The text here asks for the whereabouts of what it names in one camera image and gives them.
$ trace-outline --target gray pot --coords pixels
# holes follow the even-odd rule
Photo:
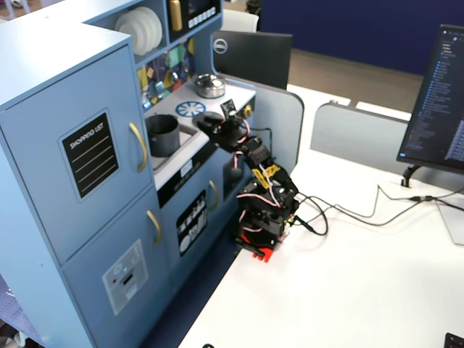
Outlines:
[[[150,152],[154,157],[169,157],[181,145],[177,118],[172,115],[153,115],[146,119]]]

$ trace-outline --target yellow bracket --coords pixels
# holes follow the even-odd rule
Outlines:
[[[266,173],[268,174],[269,178],[272,178],[274,174],[276,174],[280,169],[281,168],[278,165],[274,164],[266,168]],[[261,173],[261,171],[258,169],[253,169],[252,172],[254,176],[256,177],[256,179],[258,179],[258,181],[261,183],[262,187],[268,190],[269,184],[268,184],[268,181],[266,180],[265,175],[263,175],[264,172]]]

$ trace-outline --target oven door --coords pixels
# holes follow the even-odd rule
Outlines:
[[[167,0],[170,42],[220,13],[220,0]]]

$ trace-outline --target black device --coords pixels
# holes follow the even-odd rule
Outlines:
[[[215,68],[218,72],[286,89],[292,35],[275,33],[214,34]]]
[[[171,42],[220,14],[220,0],[167,0]]]
[[[464,174],[464,28],[442,25],[398,161]]]
[[[461,339],[458,336],[453,335],[452,333],[447,333],[444,338],[444,348],[461,348],[464,347],[464,339]]]

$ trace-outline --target robotic arm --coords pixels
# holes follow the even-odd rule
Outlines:
[[[285,225],[297,211],[298,188],[289,174],[274,163],[271,153],[235,110],[225,120],[206,116],[198,127],[221,149],[243,156],[254,178],[237,198],[241,216],[240,234],[236,242],[267,262],[283,236]]]

